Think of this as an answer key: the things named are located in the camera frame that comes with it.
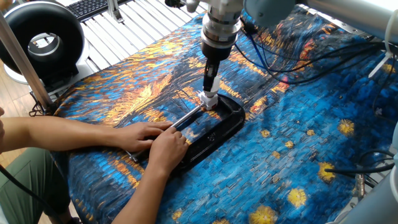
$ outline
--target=hand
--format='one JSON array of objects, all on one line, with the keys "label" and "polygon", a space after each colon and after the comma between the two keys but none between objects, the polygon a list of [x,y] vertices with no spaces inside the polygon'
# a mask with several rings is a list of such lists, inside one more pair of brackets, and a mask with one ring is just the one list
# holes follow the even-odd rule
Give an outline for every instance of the hand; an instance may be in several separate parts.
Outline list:
[{"label": "hand", "polygon": [[170,175],[181,162],[188,149],[187,139],[175,128],[169,128],[159,135],[152,144],[148,167],[164,171]]},{"label": "hand", "polygon": [[115,129],[113,146],[129,152],[149,149],[154,142],[150,137],[157,137],[173,124],[171,121],[135,123],[124,128]]}]

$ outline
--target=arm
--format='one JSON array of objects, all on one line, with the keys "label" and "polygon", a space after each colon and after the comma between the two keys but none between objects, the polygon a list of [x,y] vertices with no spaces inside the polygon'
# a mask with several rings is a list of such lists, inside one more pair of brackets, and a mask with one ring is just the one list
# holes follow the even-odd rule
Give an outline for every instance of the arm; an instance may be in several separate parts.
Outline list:
[{"label": "arm", "polygon": [[134,152],[150,148],[152,140],[146,140],[146,137],[157,136],[172,124],[136,123],[115,129],[52,116],[2,118],[1,121],[5,134],[0,141],[0,151],[23,147],[66,151],[87,146],[109,146]]},{"label": "arm", "polygon": [[58,117],[3,118],[3,151],[39,147],[66,151],[87,146],[115,146],[114,129]]},{"label": "arm", "polygon": [[155,223],[167,179],[187,152],[186,140],[181,132],[169,128],[154,141],[140,184],[113,224]]}]

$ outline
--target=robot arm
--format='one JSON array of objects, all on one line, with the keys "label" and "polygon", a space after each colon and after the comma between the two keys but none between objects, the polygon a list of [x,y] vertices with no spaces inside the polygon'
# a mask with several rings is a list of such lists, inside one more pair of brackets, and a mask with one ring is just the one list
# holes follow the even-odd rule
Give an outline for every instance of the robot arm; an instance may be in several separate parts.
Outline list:
[{"label": "robot arm", "polygon": [[[231,48],[238,39],[241,28],[239,17],[246,12],[260,25],[269,27],[285,19],[296,4],[305,4],[320,12],[333,16],[349,25],[384,39],[387,23],[398,8],[398,2],[389,0],[201,0],[209,4],[208,13],[203,17],[201,31],[202,52],[207,58],[203,93],[200,99],[211,109],[216,105],[213,85],[218,66],[228,58]],[[189,12],[194,12],[200,0],[187,0]],[[398,26],[392,28],[390,41],[398,43]]]}]

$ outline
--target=table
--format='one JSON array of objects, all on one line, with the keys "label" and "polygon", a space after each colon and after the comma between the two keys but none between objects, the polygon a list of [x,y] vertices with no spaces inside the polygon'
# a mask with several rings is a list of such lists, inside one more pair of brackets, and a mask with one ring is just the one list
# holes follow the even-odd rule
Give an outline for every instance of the table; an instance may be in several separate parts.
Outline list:
[{"label": "table", "polygon": [[[58,99],[55,116],[116,128],[138,121],[176,121],[198,104],[195,94],[202,88],[202,16],[73,85]],[[296,58],[313,58],[365,41],[299,8],[261,37],[268,49]],[[248,57],[256,58],[245,36],[241,34],[237,44]],[[389,66],[369,80],[368,73],[383,55],[365,56],[316,82],[288,86],[234,48],[220,65],[220,92],[242,105],[246,123],[212,155],[168,183],[157,221],[323,224],[333,220],[350,200],[354,181],[324,169],[354,168],[361,152],[388,150],[395,126],[372,111]],[[275,55],[267,59],[279,68],[304,63]],[[312,76],[340,60],[323,60],[294,76]],[[381,116],[391,119],[398,111],[396,81],[393,75],[376,102]],[[217,122],[218,114],[205,113],[183,134],[193,142]],[[53,156],[85,223],[110,223],[134,193],[145,168],[130,161],[125,152],[105,147]],[[269,221],[261,222],[264,217]]]}]

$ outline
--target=wooden floor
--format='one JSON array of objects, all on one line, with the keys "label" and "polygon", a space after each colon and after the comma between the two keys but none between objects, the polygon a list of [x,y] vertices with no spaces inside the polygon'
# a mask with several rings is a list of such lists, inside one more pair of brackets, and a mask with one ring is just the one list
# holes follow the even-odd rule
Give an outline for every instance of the wooden floor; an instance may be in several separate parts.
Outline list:
[{"label": "wooden floor", "polygon": [[[29,94],[29,87],[11,80],[4,72],[3,63],[0,60],[0,107],[5,110],[2,117],[22,117],[29,116],[35,101]],[[21,155],[25,149],[18,149],[11,152],[0,154],[0,165],[8,166],[16,157]],[[77,217],[77,213],[72,203],[69,205],[72,216]],[[46,215],[42,215],[39,224],[51,224]]]}]

